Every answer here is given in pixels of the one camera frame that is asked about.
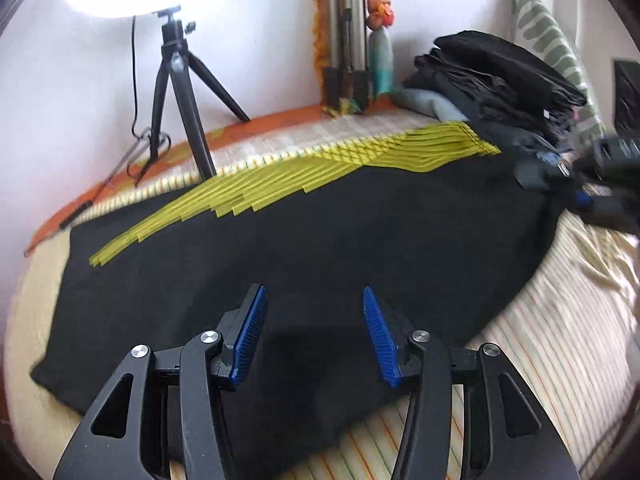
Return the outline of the black yellow sport pants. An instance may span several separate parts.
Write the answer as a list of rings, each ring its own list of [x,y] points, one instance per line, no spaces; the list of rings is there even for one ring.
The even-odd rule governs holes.
[[[80,224],[32,380],[85,413],[133,346],[182,346],[263,284],[264,330],[224,414],[239,476],[277,477],[398,396],[378,371],[363,289],[461,347],[532,278],[563,204],[524,190],[519,160],[505,149],[427,174],[364,167],[260,211],[199,214],[99,268],[90,257],[168,197]]]

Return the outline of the dark folded clothes in stack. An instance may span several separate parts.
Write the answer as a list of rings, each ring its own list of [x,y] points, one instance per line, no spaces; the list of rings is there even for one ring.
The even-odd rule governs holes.
[[[433,49],[414,59],[416,71],[402,86],[437,92],[448,99],[470,122],[496,122],[538,134],[554,148],[570,148],[573,119],[531,99],[528,91],[514,89],[502,77],[465,67]]]

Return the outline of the yellow striped bed cover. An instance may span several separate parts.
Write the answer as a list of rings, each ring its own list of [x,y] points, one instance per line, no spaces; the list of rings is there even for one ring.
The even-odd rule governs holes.
[[[466,134],[471,140],[480,136],[477,128],[460,120],[439,122],[394,110],[256,134],[218,148],[214,159],[233,171],[340,143],[387,140],[413,129]],[[586,474],[608,454],[631,399],[635,249],[622,234],[590,228],[563,214],[541,268],[480,335],[506,349]],[[38,249],[9,316],[9,418],[18,448],[43,479],[52,477],[79,422],[74,411],[30,376],[49,340],[68,258],[70,238],[64,234]]]

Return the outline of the black folded garment on stack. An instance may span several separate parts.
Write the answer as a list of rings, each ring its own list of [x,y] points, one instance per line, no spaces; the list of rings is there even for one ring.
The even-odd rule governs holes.
[[[527,103],[544,110],[568,110],[587,104],[587,98],[546,62],[500,37],[464,30],[441,36],[435,46],[464,67],[503,79]]]

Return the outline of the green white patterned pillow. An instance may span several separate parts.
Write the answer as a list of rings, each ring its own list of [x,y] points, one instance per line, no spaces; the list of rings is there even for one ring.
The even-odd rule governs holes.
[[[578,112],[575,132],[582,142],[606,133],[596,95],[574,44],[541,0],[511,0],[514,42],[546,62],[580,90],[587,104]]]

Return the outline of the silver folded tripod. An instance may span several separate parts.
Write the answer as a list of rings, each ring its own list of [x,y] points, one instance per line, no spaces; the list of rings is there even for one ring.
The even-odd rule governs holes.
[[[328,0],[329,63],[322,68],[323,97],[338,110],[350,99],[357,113],[369,106],[366,0]]]

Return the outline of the black mini tripod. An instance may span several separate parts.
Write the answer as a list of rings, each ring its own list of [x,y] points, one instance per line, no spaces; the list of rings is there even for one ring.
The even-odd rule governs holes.
[[[138,184],[151,167],[160,160],[160,144],[162,143],[160,135],[162,134],[168,82],[171,82],[172,90],[174,90],[184,132],[186,133],[196,168],[198,168],[198,173],[204,180],[216,176],[216,169],[205,139],[191,74],[198,76],[198,79],[221,100],[221,103],[240,122],[250,122],[250,116],[232,98],[231,94],[207,68],[204,62],[189,49],[186,34],[194,31],[195,23],[192,22],[183,27],[182,21],[175,18],[175,15],[180,10],[180,6],[175,6],[174,8],[156,12],[159,18],[167,18],[167,22],[162,25],[163,44],[160,49],[162,51],[162,60],[156,75],[152,103],[149,138],[150,158],[134,177],[135,184]]]

